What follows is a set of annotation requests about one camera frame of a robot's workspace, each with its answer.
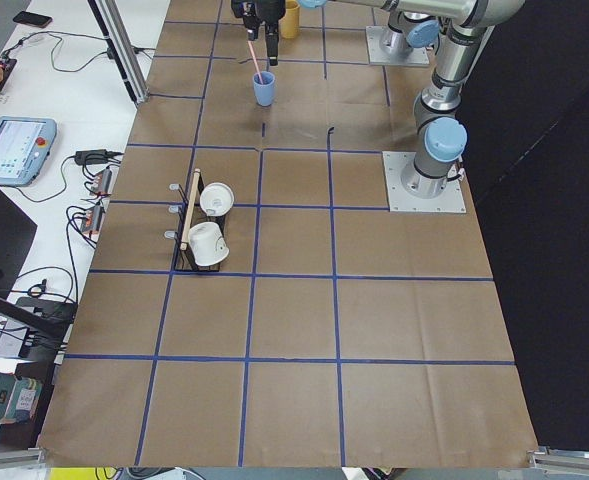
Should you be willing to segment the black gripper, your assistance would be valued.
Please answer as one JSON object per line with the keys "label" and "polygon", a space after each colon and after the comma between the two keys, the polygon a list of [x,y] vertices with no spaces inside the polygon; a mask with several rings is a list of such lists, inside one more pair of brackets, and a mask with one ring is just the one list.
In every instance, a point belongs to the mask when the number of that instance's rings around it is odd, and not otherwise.
{"label": "black gripper", "polygon": [[279,21],[284,17],[284,0],[232,0],[231,9],[247,30],[249,40],[258,38],[258,28],[266,24],[266,51],[270,66],[278,65]]}

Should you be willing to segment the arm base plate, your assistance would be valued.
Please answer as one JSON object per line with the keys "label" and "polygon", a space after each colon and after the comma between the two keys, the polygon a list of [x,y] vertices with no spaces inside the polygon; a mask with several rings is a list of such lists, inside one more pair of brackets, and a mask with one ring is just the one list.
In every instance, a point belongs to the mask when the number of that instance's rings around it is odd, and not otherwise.
{"label": "arm base plate", "polygon": [[389,211],[465,214],[462,180],[456,167],[452,166],[443,178],[430,179],[415,169],[415,155],[415,152],[382,152]]}
{"label": "arm base plate", "polygon": [[402,33],[386,26],[367,26],[366,40],[371,65],[427,68],[430,64],[425,47],[410,47]]}

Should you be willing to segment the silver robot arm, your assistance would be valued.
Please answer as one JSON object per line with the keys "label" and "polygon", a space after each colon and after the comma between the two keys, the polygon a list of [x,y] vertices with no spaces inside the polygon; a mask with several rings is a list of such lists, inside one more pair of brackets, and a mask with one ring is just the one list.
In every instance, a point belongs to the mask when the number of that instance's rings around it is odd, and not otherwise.
{"label": "silver robot arm", "polygon": [[411,195],[431,199],[449,181],[451,166],[460,159],[467,131],[455,119],[461,89],[468,78],[487,29],[514,16],[522,1],[364,1],[395,14],[414,13],[435,21],[432,39],[440,41],[430,84],[416,97],[414,118],[418,148],[401,173]]}
{"label": "silver robot arm", "polygon": [[[232,1],[230,5],[234,17],[243,22],[249,42],[258,39],[261,29],[265,31],[267,58],[271,66],[276,66],[279,41],[286,36],[287,3]],[[389,13],[387,24],[366,28],[369,63],[426,67],[429,64],[426,48],[439,39],[439,20],[425,13],[401,11],[392,1],[382,9]]]}

